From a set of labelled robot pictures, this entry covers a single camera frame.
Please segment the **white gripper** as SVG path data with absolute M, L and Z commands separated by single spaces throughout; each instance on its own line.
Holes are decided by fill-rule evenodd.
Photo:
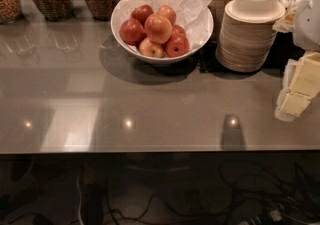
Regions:
M 292 122 L 320 92 L 320 53 L 309 51 L 298 61 L 290 59 L 282 85 L 274 114 L 279 120 Z

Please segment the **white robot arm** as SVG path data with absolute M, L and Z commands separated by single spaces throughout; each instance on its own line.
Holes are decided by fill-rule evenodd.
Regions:
M 275 117 L 292 122 L 320 92 L 320 0 L 301 0 L 293 18 L 293 42 L 305 53 L 289 59 L 282 89 L 276 101 Z

